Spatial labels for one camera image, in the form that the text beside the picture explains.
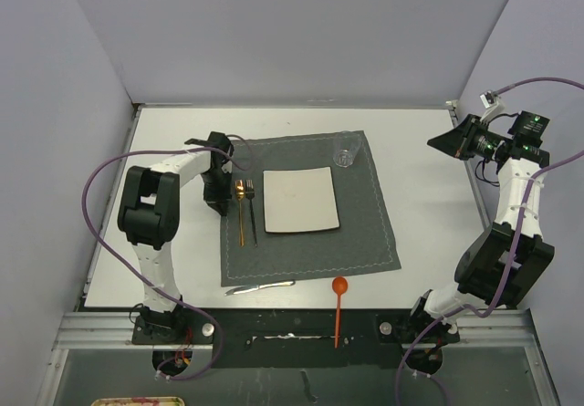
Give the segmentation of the white square plate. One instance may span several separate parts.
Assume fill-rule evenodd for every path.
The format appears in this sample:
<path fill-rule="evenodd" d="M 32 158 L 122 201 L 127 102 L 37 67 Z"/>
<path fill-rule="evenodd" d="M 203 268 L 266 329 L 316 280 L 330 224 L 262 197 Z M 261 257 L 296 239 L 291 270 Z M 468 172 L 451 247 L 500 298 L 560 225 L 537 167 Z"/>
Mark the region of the white square plate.
<path fill-rule="evenodd" d="M 321 232 L 339 228 L 330 167 L 264 171 L 265 229 L 270 234 Z"/>

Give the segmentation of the gold fork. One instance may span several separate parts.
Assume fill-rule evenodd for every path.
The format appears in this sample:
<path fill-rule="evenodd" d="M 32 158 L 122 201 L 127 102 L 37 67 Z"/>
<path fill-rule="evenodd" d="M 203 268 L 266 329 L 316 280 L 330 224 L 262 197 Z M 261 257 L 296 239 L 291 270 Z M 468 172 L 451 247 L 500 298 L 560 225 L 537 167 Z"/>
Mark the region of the gold fork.
<path fill-rule="evenodd" d="M 239 227 L 239 245 L 245 245 L 245 228 L 244 228 L 244 212 L 243 201 L 245 198 L 244 181 L 239 179 L 235 181 L 235 196 L 238 202 L 238 227 Z"/>

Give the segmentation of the dark grey cloth placemat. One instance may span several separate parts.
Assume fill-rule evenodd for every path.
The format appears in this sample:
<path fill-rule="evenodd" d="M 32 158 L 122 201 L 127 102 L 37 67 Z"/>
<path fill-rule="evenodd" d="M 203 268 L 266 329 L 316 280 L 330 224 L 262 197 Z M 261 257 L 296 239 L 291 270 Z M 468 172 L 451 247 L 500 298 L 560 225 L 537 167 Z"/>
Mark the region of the dark grey cloth placemat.
<path fill-rule="evenodd" d="M 234 169 L 233 177 L 252 179 L 255 187 L 257 246 L 254 246 L 248 204 L 243 205 L 245 245 L 239 245 L 238 204 L 232 202 L 220 224 L 222 286 L 401 269 L 370 144 L 364 131 L 356 131 L 361 136 L 361 147 L 348 168 L 340 168 L 333 161 L 333 138 L 339 132 L 235 142 L 235 159 L 244 169 Z M 268 233 L 263 172 L 322 167 L 330 167 L 332 171 L 339 228 L 311 233 Z"/>

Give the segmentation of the clear plastic cup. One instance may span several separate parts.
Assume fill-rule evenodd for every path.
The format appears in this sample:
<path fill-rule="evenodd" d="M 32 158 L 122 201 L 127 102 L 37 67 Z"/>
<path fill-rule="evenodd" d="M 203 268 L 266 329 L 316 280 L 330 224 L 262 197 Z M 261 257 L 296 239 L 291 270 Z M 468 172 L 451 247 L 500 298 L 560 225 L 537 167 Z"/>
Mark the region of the clear plastic cup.
<path fill-rule="evenodd" d="M 348 168 L 355 161 L 361 147 L 357 131 L 342 131 L 333 138 L 333 161 L 340 168 Z"/>

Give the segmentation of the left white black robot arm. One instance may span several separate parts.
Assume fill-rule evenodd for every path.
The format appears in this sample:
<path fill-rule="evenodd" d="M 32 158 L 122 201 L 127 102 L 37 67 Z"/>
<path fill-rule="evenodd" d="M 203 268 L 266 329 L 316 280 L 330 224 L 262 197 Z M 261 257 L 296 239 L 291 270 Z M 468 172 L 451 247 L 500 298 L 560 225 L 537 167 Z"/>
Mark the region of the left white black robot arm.
<path fill-rule="evenodd" d="M 182 295 L 174 279 L 171 241 L 180 222 L 180 192 L 196 177 L 203 180 L 203 200 L 219 215 L 231 201 L 234 147 L 223 133 L 211 132 L 205 141 L 185 142 L 187 152 L 150 167 L 132 166 L 123 186 L 118 227 L 138 257 L 144 286 L 142 318 L 164 342 L 181 339 L 185 319 L 178 314 Z"/>

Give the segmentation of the dark handled silver fork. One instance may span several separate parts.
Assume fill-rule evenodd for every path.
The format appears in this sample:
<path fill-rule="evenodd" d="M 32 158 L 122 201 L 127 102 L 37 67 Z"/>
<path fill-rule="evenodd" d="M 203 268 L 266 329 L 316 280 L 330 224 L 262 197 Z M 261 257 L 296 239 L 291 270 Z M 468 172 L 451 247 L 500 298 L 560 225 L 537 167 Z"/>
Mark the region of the dark handled silver fork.
<path fill-rule="evenodd" d="M 252 179 L 245 180 L 245 198 L 249 203 L 250 220 L 252 226 L 252 235 L 254 240 L 254 246 L 257 246 L 257 231 L 256 231 L 256 216 L 254 209 L 254 199 L 255 199 L 255 187 Z"/>

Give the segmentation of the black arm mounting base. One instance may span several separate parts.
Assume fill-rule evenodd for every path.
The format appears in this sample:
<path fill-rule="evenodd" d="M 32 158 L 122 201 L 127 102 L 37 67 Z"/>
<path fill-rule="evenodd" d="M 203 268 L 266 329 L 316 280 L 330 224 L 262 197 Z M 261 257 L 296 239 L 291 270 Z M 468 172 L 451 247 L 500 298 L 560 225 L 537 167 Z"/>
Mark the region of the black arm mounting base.
<path fill-rule="evenodd" d="M 219 338 L 210 318 L 223 332 Z M 138 317 L 131 342 L 153 346 L 153 362 L 181 372 L 169 348 L 212 349 L 216 369 L 335 369 L 377 366 L 395 369 L 415 339 L 430 347 L 414 351 L 411 364 L 437 366 L 441 347 L 460 336 L 450 326 L 432 327 L 431 318 L 407 309 L 212 309 L 209 317 L 181 310 L 172 326 Z"/>

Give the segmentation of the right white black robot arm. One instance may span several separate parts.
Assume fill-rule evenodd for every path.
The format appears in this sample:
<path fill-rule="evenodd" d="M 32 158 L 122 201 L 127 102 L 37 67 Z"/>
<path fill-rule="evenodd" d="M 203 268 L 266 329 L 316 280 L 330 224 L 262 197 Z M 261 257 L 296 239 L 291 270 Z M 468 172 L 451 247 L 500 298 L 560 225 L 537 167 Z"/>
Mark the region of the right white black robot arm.
<path fill-rule="evenodd" d="M 450 327 L 479 300 L 491 307 L 514 307 L 551 263 L 555 249 L 543 239 L 539 203 L 549 154 L 541 137 L 549 120 L 520 111 L 506 136 L 490 123 L 468 115 L 428 145 L 460 161 L 478 157 L 496 164 L 499 199 L 495 218 L 461 256 L 449 286 L 427 291 L 406 318 L 419 341 Z"/>

